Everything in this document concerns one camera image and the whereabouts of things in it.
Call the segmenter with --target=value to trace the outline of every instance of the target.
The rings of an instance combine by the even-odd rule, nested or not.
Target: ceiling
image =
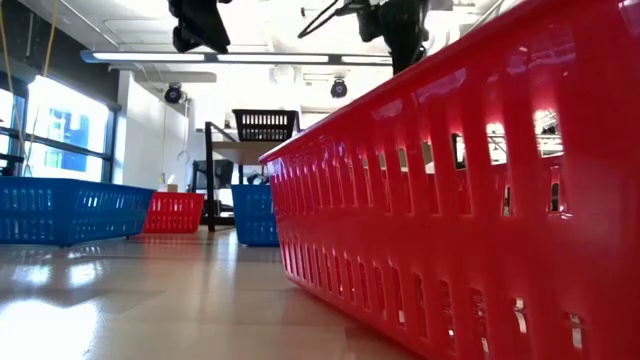
[[[20,0],[38,15],[52,18],[52,0]],[[92,50],[174,51],[171,31],[176,20],[168,12],[166,0],[61,0],[59,28]],[[456,41],[500,0],[454,0],[454,11],[432,11],[425,26],[431,39],[426,44],[433,53]],[[508,7],[519,0],[503,0]],[[236,0],[219,4],[220,13],[231,39],[230,52],[281,53],[349,53],[387,54],[381,39],[363,43],[358,35],[355,16],[334,18],[325,27],[298,39],[298,32],[331,0]],[[306,10],[306,18],[300,8]],[[136,79],[149,89],[165,87],[157,80],[169,73],[209,73],[206,79],[215,83],[185,84],[187,91],[207,93],[222,89],[230,96],[232,107],[248,106],[251,101],[262,104],[263,98],[275,98],[281,105],[299,102],[303,111],[330,112],[389,79],[389,67],[318,67],[298,66],[277,69],[265,65],[220,64],[146,64]],[[349,93],[343,99],[332,99],[329,88],[336,76],[344,77]]]

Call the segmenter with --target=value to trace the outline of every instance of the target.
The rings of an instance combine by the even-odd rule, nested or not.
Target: floor
[[[0,359],[413,359],[235,231],[0,247]]]

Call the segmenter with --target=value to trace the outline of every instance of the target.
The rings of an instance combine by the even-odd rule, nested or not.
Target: ceiling light
[[[204,54],[174,54],[174,53],[93,53],[93,57],[105,61],[149,61],[149,62],[187,62],[205,61]]]
[[[391,64],[390,56],[343,56],[343,63],[351,64]]]
[[[275,63],[326,63],[329,56],[326,55],[281,55],[281,54],[223,54],[218,55],[222,62],[259,62],[265,64]]]

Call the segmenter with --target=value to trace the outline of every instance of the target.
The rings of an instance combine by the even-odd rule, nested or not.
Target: security camera
[[[344,79],[335,79],[331,85],[331,96],[334,99],[340,99],[347,96],[347,84]]]
[[[169,104],[180,104],[186,98],[181,88],[182,84],[169,84],[169,88],[164,93],[164,100]]]

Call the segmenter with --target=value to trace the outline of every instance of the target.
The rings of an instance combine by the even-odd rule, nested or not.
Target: cable
[[[176,160],[180,160],[180,157],[182,156],[182,154],[187,155],[187,160],[184,162],[185,165],[187,165],[189,163],[189,161],[191,160],[191,154],[189,154],[189,151],[187,150],[187,136],[189,134],[189,104],[190,104],[191,100],[187,99],[187,101],[184,102],[184,117],[185,117],[185,124],[184,124],[184,136],[182,139],[182,151],[180,151],[178,153],[178,156],[176,158]]]
[[[300,34],[298,34],[298,39],[302,39],[306,36],[311,35],[314,31],[320,29],[326,23],[328,23],[329,20],[333,19],[336,16],[337,10],[334,11],[333,14],[329,15],[329,17],[322,20],[317,26],[315,26],[314,28],[311,28],[316,23],[316,21],[318,21],[320,17],[326,14],[329,11],[329,9],[334,7],[338,3],[338,1],[340,0],[334,0],[331,4],[329,4],[326,8],[324,8],[324,10],[320,11],[320,14],[318,14],[315,18],[313,18],[313,20],[311,20],[311,22],[307,24],[307,26],[305,26],[304,29],[302,29],[302,31],[300,31]]]
[[[161,86],[156,85],[153,81],[151,81],[151,79],[149,79],[149,75],[147,74],[147,70],[144,68],[144,66],[142,66],[142,65],[140,65],[140,64],[138,64],[138,63],[133,63],[133,65],[134,65],[135,67],[137,67],[138,69],[140,69],[140,71],[142,71],[142,74],[144,75],[145,79],[147,79],[147,82],[148,82],[149,84],[151,84],[151,86],[153,86],[159,94],[162,94],[162,92],[164,91],[164,89],[163,89]]]
[[[60,13],[60,0],[55,0],[53,3],[53,19],[51,20],[51,31],[49,32],[49,44],[47,45],[47,55],[44,59],[44,69],[42,69],[42,77],[46,78],[49,74],[49,61],[51,60],[51,49],[53,49],[53,39],[56,35],[56,24],[58,23],[58,14]],[[27,170],[33,177],[33,172],[31,171],[31,165],[29,165],[29,160],[31,159],[31,149],[33,149],[33,140],[35,139],[36,134],[36,124],[38,123],[38,117],[40,115],[40,104],[38,104],[38,108],[36,110],[36,117],[33,119],[33,127],[31,128],[31,138],[29,142],[29,151],[27,152],[27,156],[24,159],[24,172],[23,175],[26,176]]]
[[[167,176],[164,173],[164,146],[167,138],[167,107],[169,105],[165,104],[162,100],[159,100],[162,108],[164,109],[164,122],[162,125],[162,157],[160,158],[160,180],[162,184],[167,183]]]

